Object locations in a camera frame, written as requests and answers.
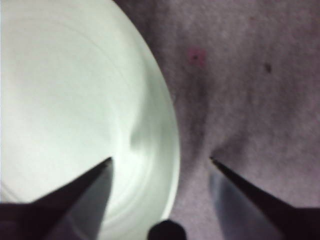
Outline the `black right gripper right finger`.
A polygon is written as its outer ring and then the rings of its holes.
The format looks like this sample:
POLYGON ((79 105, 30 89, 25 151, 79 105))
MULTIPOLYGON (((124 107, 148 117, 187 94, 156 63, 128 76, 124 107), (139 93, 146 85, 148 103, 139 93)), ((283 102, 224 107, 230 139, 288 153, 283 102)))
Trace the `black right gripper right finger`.
POLYGON ((318 240, 320 209, 294 207, 210 158, 209 190, 226 240, 318 240))

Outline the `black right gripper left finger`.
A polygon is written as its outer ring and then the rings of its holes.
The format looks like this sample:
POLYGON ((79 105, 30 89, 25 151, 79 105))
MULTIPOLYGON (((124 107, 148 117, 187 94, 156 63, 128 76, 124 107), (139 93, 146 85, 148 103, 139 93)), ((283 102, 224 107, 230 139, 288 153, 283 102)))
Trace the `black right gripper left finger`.
POLYGON ((29 203, 0 205, 2 240, 95 240, 107 208, 113 160, 29 203))

